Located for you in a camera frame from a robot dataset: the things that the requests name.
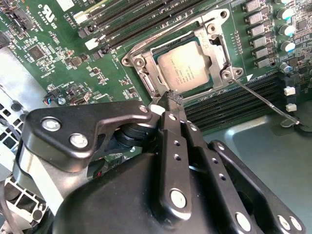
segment silver screw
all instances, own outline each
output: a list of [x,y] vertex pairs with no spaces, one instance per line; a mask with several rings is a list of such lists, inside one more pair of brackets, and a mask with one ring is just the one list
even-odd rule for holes
[[231,79],[232,78],[232,74],[229,71],[223,71],[222,72],[222,78],[223,79]]
[[76,146],[77,148],[84,148],[88,145],[87,138],[80,133],[74,133],[69,138],[70,143],[72,145]]
[[191,129],[192,129],[193,131],[197,131],[196,126],[195,126],[195,125],[193,125],[193,124],[191,124]]
[[252,229],[252,227],[251,227],[248,219],[245,217],[245,215],[243,215],[240,212],[236,212],[235,217],[236,217],[238,224],[241,226],[242,229],[244,229],[247,232],[249,232]]
[[218,142],[217,145],[218,145],[220,150],[224,150],[224,146],[221,143]]
[[64,98],[60,97],[58,99],[58,103],[59,103],[59,105],[64,105],[66,103],[66,100]]
[[140,110],[141,110],[141,112],[144,112],[144,113],[148,112],[147,108],[143,105],[140,105]]
[[283,216],[278,215],[278,220],[279,222],[282,224],[282,226],[286,229],[286,230],[290,230],[291,226],[289,225],[289,223],[286,221],[286,219]]
[[169,118],[172,120],[176,120],[176,117],[173,114],[169,114]]
[[301,227],[300,223],[297,221],[297,219],[295,219],[292,216],[290,216],[290,218],[291,218],[291,222],[294,225],[294,227],[297,228],[299,231],[302,231],[302,227]]
[[180,191],[172,190],[170,193],[170,198],[176,207],[183,208],[186,206],[186,198]]
[[207,32],[209,34],[214,34],[216,32],[216,25],[214,23],[211,23],[207,26]]
[[60,123],[52,118],[45,119],[41,124],[45,130],[50,132],[55,132],[60,129]]
[[136,60],[135,60],[135,65],[136,66],[138,66],[138,67],[143,67],[144,66],[144,60],[143,59],[141,59],[141,58],[137,58]]

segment cable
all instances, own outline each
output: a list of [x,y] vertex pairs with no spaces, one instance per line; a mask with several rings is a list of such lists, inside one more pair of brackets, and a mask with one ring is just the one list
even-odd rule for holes
[[269,102],[268,100],[266,100],[264,97],[262,97],[261,95],[257,94],[256,92],[254,92],[252,89],[248,88],[246,85],[242,84],[241,82],[239,82],[236,79],[232,79],[232,81],[236,84],[238,84],[240,87],[242,87],[243,89],[247,90],[249,93],[253,94],[255,97],[257,97],[258,99],[260,99],[261,101],[263,101],[265,104],[267,104],[272,110],[274,110],[276,113],[278,113],[279,115],[281,115],[284,118],[289,119],[290,121],[292,121],[293,123],[295,123],[296,125],[300,123],[299,120],[297,120],[296,118],[282,112],[280,109],[278,109],[276,106],[274,106],[271,102]]
[[8,121],[0,117],[0,123],[8,127],[8,129],[10,129],[13,135],[15,136],[16,140],[20,141],[20,134],[15,130],[15,128]]
[[300,134],[303,137],[312,137],[312,131],[303,130],[301,126],[304,126],[304,125],[297,124],[297,125],[294,125],[293,128],[298,134]]

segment green circuit board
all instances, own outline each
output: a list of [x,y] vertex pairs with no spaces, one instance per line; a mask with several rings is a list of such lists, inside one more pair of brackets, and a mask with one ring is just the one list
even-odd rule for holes
[[[74,15],[91,7],[103,7],[105,5],[110,6],[108,12],[113,14],[131,2],[129,0],[104,0],[101,2],[95,0],[45,0],[44,2],[41,0],[2,0],[0,31],[11,40],[12,44],[9,48],[37,82],[47,92],[58,88],[60,90],[59,97],[64,98],[68,105],[72,104],[72,97],[68,95],[66,90],[73,85],[79,89],[77,95],[88,93],[87,103],[137,99],[149,104],[151,97],[137,72],[132,67],[123,66],[121,59],[138,42],[160,32],[169,25],[204,12],[214,5],[215,1],[169,1],[178,5],[189,4],[190,7],[187,11],[183,11],[183,14],[179,15],[177,12],[174,18],[171,15],[168,20],[165,18],[165,24],[151,24],[148,30],[138,33],[137,36],[129,37],[121,46],[114,48],[111,53],[105,54],[100,59],[95,59],[93,54],[99,48],[88,50],[85,45],[94,34],[84,38],[78,34],[79,30],[86,27],[90,21],[77,24]],[[144,12],[152,4],[164,4],[163,1],[159,0],[141,2],[146,4],[128,14],[121,14],[111,23],[111,28],[118,29],[113,30],[112,35],[115,33],[118,36],[118,32],[125,34],[131,32],[137,25],[133,23],[127,25],[127,22],[138,12]],[[309,0],[290,0],[286,6],[276,4],[271,0],[257,0],[257,2],[259,3],[257,11],[263,10],[261,24],[264,25],[265,32],[262,35],[266,37],[266,48],[269,51],[268,56],[265,57],[269,63],[261,68],[255,64],[260,60],[252,56],[254,51],[251,46],[252,37],[248,35],[248,29],[251,26],[246,23],[246,17],[250,13],[246,13],[244,10],[245,0],[219,1],[221,5],[219,8],[226,8],[231,14],[222,25],[222,30],[232,65],[244,70],[241,81],[246,83],[265,78],[279,71],[280,64],[285,62],[290,66],[292,72],[299,73],[300,95],[297,96],[298,102],[311,98],[312,7]],[[9,17],[8,3],[15,6],[12,11],[14,9],[24,11],[32,23],[32,29],[20,29],[15,20]],[[295,15],[288,20],[277,19],[277,11],[282,7],[294,9]],[[157,17],[161,17],[161,14],[155,14],[152,18],[142,18],[138,24],[148,25]],[[280,35],[278,31],[283,24],[293,25],[296,32],[291,37]],[[294,42],[296,44],[295,49],[288,53],[282,51],[280,47],[285,41]],[[229,85],[223,90],[186,103],[186,106],[227,92],[232,88],[234,85]]]

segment cpu socket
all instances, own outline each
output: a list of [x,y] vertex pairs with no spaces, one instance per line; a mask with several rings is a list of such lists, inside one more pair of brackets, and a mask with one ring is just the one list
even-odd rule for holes
[[[135,45],[122,64],[136,69],[152,98],[174,90],[188,102],[222,89],[244,73],[232,67],[223,37],[222,24],[229,15],[228,9],[212,10],[183,26],[166,28]],[[192,30],[183,31],[191,25]],[[178,32],[183,33],[172,38]],[[169,40],[160,42],[163,35]]]

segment motherboard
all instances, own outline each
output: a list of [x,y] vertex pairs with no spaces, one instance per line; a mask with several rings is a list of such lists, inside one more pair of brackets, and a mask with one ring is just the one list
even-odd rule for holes
[[310,0],[0,0],[0,48],[49,106],[183,95],[204,133],[312,98]]

